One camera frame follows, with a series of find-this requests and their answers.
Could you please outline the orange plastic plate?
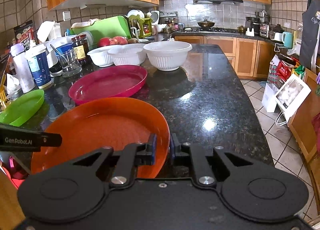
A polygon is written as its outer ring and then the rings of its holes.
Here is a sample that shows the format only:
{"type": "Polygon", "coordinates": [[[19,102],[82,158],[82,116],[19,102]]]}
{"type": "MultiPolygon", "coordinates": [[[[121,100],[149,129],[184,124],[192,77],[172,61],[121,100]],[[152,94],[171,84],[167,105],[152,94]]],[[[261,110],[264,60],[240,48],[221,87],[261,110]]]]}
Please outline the orange plastic plate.
{"type": "Polygon", "coordinates": [[[146,143],[155,134],[155,163],[138,169],[138,177],[154,178],[165,163],[170,139],[168,123],[159,110],[145,101],[123,97],[79,105],[52,122],[46,132],[60,134],[62,144],[33,153],[32,174],[102,147],[119,151],[130,143],[146,143]]]}

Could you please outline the magenta plastic plate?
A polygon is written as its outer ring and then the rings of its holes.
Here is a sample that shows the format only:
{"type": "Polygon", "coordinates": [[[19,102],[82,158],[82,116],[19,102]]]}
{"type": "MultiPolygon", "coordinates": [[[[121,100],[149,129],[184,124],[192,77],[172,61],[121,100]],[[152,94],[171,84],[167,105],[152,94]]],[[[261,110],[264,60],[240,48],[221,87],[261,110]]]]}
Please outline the magenta plastic plate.
{"type": "Polygon", "coordinates": [[[146,82],[148,71],[135,65],[111,66],[85,75],[69,89],[78,105],[109,97],[131,97],[146,82]]]}

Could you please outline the white ribbed bowl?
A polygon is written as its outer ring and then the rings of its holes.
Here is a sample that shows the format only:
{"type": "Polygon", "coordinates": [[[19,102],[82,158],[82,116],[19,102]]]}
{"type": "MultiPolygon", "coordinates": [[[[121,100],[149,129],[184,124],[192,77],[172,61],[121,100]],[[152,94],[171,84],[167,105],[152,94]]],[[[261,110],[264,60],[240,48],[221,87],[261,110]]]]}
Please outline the white ribbed bowl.
{"type": "Polygon", "coordinates": [[[99,47],[89,51],[88,55],[96,66],[108,67],[113,65],[112,56],[110,56],[108,51],[114,47],[117,47],[117,45],[99,47]]]}
{"type": "Polygon", "coordinates": [[[133,43],[128,45],[117,45],[107,52],[111,56],[116,66],[136,65],[139,66],[146,59],[146,52],[143,49],[144,44],[133,43]]]}
{"type": "Polygon", "coordinates": [[[158,41],[144,45],[149,62],[160,71],[174,71],[184,64],[192,45],[183,41],[158,41]]]}

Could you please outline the green plastic plate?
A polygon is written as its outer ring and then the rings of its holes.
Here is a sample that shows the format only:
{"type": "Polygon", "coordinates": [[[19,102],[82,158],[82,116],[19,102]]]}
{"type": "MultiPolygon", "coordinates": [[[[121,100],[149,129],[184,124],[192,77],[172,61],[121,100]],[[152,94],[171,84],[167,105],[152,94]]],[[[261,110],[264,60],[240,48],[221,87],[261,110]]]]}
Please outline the green plastic plate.
{"type": "Polygon", "coordinates": [[[44,90],[30,91],[13,101],[1,113],[1,123],[20,127],[38,112],[44,102],[44,90]]]}

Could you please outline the lilac water bottle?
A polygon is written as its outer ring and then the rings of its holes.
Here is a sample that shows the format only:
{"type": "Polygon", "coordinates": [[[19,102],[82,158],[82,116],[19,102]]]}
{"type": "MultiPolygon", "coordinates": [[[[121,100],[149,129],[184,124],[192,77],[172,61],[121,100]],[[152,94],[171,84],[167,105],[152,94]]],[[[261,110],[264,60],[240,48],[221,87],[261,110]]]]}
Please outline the lilac water bottle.
{"type": "Polygon", "coordinates": [[[24,45],[22,43],[13,45],[10,48],[10,54],[13,57],[14,67],[21,89],[23,93],[28,93],[35,87],[35,82],[28,61],[25,58],[24,45]]]}

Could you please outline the blue paper coffee cup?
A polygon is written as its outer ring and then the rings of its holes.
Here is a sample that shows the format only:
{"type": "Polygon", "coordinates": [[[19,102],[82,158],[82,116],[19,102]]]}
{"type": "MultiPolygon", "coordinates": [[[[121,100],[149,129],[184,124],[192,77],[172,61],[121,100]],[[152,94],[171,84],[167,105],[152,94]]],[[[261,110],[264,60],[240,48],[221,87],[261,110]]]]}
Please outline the blue paper coffee cup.
{"type": "Polygon", "coordinates": [[[50,76],[45,45],[39,44],[30,47],[26,51],[25,57],[37,87],[44,89],[51,86],[52,78],[50,76]]]}

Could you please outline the clear glass with spoon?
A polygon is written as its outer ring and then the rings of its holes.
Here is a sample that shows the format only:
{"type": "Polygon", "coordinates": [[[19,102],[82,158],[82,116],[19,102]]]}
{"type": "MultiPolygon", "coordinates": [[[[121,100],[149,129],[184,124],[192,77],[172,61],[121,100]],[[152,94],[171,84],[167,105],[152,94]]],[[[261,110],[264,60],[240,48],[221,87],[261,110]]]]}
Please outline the clear glass with spoon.
{"type": "Polygon", "coordinates": [[[72,43],[68,43],[60,47],[53,47],[53,50],[62,67],[63,77],[72,77],[82,71],[82,67],[76,58],[72,43]]]}

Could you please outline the white paper bag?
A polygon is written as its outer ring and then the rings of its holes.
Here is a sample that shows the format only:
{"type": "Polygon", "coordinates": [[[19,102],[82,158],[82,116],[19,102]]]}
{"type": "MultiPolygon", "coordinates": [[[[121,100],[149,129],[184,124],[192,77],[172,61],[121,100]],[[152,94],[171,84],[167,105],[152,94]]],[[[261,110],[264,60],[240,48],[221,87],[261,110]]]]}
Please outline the white paper bag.
{"type": "Polygon", "coordinates": [[[264,109],[267,113],[274,113],[277,102],[275,94],[278,92],[278,88],[274,84],[265,84],[263,99],[261,101],[264,109]]]}

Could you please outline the dark sauce jar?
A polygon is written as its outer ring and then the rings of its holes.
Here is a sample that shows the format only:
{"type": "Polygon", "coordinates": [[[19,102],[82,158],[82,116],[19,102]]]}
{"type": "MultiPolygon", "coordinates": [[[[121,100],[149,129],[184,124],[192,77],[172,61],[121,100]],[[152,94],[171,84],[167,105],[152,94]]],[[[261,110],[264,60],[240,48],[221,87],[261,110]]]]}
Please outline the dark sauce jar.
{"type": "Polygon", "coordinates": [[[76,55],[76,58],[81,66],[87,66],[92,61],[88,56],[89,48],[87,37],[85,34],[79,34],[76,37],[72,38],[73,49],[76,55]]]}

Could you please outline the red pomegranate left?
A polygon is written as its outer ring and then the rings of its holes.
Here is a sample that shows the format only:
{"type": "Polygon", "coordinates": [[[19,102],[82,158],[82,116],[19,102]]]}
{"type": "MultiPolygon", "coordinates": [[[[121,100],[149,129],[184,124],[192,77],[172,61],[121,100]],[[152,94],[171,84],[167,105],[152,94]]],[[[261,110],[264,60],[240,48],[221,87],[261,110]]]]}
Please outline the red pomegranate left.
{"type": "Polygon", "coordinates": [[[105,46],[109,46],[111,44],[111,38],[105,37],[105,38],[101,38],[98,43],[97,46],[98,47],[105,47],[105,46]]]}

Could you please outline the black wok on stove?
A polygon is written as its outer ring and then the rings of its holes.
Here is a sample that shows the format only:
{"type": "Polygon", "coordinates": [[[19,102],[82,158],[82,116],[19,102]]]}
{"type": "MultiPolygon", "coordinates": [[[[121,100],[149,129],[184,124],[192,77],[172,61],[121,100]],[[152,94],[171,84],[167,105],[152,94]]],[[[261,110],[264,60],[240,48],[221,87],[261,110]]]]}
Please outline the black wok on stove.
{"type": "Polygon", "coordinates": [[[208,21],[205,19],[204,21],[200,21],[197,23],[203,30],[209,30],[210,28],[214,27],[215,22],[208,21]]]}

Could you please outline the green cutting board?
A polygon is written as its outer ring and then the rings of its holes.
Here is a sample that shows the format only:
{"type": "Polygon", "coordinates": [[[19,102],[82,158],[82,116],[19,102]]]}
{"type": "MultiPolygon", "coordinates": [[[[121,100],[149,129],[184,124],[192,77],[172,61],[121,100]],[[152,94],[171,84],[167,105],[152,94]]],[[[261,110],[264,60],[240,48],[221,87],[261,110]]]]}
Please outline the green cutting board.
{"type": "Polygon", "coordinates": [[[71,34],[75,35],[82,32],[90,32],[95,43],[102,38],[114,38],[115,36],[131,39],[131,31],[127,19],[121,15],[106,19],[90,19],[72,24],[71,34]]]}

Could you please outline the teal electric kettle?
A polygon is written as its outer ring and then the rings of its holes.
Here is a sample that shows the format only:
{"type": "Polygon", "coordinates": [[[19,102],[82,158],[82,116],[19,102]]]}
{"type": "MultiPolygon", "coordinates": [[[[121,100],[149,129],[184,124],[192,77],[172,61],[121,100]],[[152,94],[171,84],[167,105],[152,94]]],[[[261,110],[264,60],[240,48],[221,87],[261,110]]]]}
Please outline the teal electric kettle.
{"type": "Polygon", "coordinates": [[[293,47],[293,34],[290,32],[283,32],[281,41],[285,48],[292,49],[293,47]]]}

